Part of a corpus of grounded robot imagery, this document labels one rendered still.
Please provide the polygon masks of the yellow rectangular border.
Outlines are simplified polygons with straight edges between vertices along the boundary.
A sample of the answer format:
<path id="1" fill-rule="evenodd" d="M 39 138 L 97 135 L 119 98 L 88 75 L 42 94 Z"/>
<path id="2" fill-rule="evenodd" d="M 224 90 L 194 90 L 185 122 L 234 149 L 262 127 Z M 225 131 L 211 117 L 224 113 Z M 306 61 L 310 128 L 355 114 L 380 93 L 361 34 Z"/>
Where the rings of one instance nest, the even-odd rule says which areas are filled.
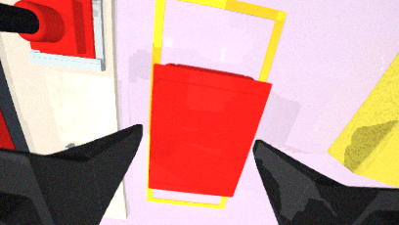
<path id="1" fill-rule="evenodd" d="M 148 173 L 147 173 L 147 202 L 154 203 L 174 203 L 182 205 L 212 207 L 212 208 L 224 208 L 225 202 L 228 197 L 221 197 L 220 203 L 200 203 L 200 202 L 181 202 L 173 200 L 163 200 L 159 198 L 153 198 L 153 189 L 148 188 L 149 181 L 149 161 L 150 161 L 150 123 L 151 123 L 151 102 L 152 102 L 152 83 L 154 78 L 154 64 L 161 63 L 161 48 L 162 48 L 162 34 L 163 34 L 163 20 L 164 20 L 164 5 L 166 0 L 155 0 L 155 22 L 154 22 L 154 37 L 153 37 L 153 58 L 152 58 L 152 81 L 150 86 L 150 104 L 149 104 L 149 150 L 148 150 Z M 191 2 L 210 6 L 214 8 L 239 12 L 260 18 L 275 20 L 275 24 L 271 33 L 271 39 L 267 48 L 267 52 L 264 57 L 264 64 L 260 72 L 260 81 L 267 82 L 270 66 L 277 50 L 277 44 L 279 42 L 282 28 L 285 22 L 285 12 L 278 11 L 276 9 L 258 6 L 250 3 L 245 3 L 236 0 L 177 0 L 182 2 Z"/>

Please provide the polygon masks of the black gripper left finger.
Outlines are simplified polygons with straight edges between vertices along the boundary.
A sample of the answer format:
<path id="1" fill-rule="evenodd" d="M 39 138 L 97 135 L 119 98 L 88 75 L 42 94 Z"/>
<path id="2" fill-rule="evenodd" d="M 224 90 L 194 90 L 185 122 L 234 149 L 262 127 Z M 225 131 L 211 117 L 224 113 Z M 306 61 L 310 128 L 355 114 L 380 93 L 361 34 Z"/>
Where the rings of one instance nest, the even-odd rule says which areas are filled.
<path id="1" fill-rule="evenodd" d="M 32 199 L 44 225 L 99 225 L 143 136 L 135 124 L 49 155 L 0 147 L 0 192 Z"/>

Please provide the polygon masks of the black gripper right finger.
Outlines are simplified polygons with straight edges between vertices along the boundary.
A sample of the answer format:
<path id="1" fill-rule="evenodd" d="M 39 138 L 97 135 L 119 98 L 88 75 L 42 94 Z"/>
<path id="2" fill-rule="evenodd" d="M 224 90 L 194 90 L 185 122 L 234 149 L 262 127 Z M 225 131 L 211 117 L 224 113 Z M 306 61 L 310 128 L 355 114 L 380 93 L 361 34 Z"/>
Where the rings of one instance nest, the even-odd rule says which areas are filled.
<path id="1" fill-rule="evenodd" d="M 360 225 L 399 210 L 399 188 L 345 186 L 262 140 L 252 153 L 278 225 Z"/>

